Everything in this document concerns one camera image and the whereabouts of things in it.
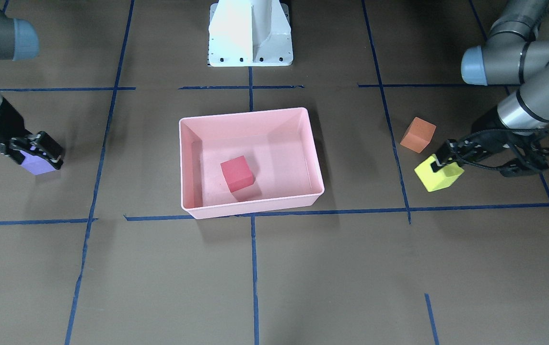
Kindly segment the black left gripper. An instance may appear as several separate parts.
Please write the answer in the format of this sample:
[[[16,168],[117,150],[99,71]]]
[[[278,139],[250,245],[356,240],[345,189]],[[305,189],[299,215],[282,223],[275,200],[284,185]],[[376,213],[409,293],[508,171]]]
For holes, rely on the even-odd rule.
[[[433,173],[464,173],[465,170],[459,164],[462,160],[486,160],[506,150],[506,146],[515,144],[517,140],[517,133],[495,127],[474,131],[461,142],[448,139],[430,156],[430,170]]]

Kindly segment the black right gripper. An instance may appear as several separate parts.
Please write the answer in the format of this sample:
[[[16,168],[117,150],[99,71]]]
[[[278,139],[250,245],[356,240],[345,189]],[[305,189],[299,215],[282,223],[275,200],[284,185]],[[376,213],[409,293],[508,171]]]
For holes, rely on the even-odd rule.
[[[0,144],[6,146],[2,149],[4,155],[23,156],[19,163],[28,171],[60,170],[65,154],[61,145],[45,131],[31,134],[22,124],[0,123]]]

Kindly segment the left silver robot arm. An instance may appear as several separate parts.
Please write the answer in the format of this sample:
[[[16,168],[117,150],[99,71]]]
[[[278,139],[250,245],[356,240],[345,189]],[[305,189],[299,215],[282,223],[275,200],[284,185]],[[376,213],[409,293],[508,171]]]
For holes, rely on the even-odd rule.
[[[453,163],[480,167],[506,149],[514,158],[495,167],[505,177],[548,168],[549,148],[542,147],[541,140],[549,133],[549,40],[538,39],[548,6],[546,0],[509,0],[486,43],[467,49],[461,62],[465,83],[515,84],[518,89],[478,118],[469,135],[445,142],[429,171]]]

